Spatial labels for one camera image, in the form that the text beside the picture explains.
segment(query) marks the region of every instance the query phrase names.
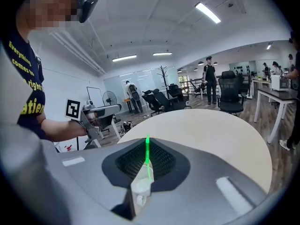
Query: wooden floor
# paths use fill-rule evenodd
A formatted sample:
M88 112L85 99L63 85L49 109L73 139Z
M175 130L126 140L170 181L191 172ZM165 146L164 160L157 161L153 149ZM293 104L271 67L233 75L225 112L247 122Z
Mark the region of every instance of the wooden floor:
M277 191L280 187L285 185L290 175L293 171L293 168L297 164L299 160L300 154L300 145L297 146L296 150L286 151L279 146L280 139L288 139L290 136L292 129L293 129L293 120L295 115L296 106L295 104L289 104L286 110L285 119L281 120L277 134L275 135L271 144L267 143L267 136L271 134L273 129L278 108L275 109L273 105L268 102L268 98L262 96L261 99L261 109L259 119L256 123L253 122L255 109L256 109L256 98L257 93L255 93L252 100L246 100L244 103L244 111L239 114L239 118L245 120L250 125L252 125L263 137L266 141L266 144L269 148L271 159L272 159L272 166L273 166L273 175L272 175L272 182L270 187L270 193ZM194 97L190 95L189 105L192 108L201 108L201 109L212 109L219 111L218 105L208 105L207 98L203 97ZM117 115L121 118L121 122L117 123L117 128L120 128L120 125L123 121L131 120L134 124L138 124L145 119L150 118L149 114L152 110L144 108L144 113L139 114L129 114L129 113L122 113ZM113 131L113 128L110 128L110 132L105 131L103 132L105 138L103 140L99 140L101 146L109 146L116 144L118 142L118 138Z

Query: whiteboard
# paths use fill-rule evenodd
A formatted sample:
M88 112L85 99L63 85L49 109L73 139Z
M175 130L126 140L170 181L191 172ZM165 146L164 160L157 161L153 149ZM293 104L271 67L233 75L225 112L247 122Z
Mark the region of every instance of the whiteboard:
M91 88L91 87L86 87L86 88L88 90L90 100L93 101L95 107L103 107L104 102L102 99L101 90L99 88Z

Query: fluorescent light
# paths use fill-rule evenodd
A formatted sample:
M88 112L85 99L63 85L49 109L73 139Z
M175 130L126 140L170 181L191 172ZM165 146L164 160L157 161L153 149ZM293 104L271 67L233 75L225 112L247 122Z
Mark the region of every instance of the fluorescent light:
M198 3L196 8L207 15L211 20L215 23L219 23L221 20L212 12L210 11L203 3Z
M127 74L124 74L124 75L120 75L120 77L129 75L129 74L133 74L133 73L127 73Z
M154 53L153 56L160 56L160 55L171 55L172 52L157 52Z
M136 55L132 55L132 56L128 56L128 57L123 57L123 58L115 58L112 61L113 62L117 62L117 61L121 61L121 60L125 60L125 59L130 59L130 58L136 58Z

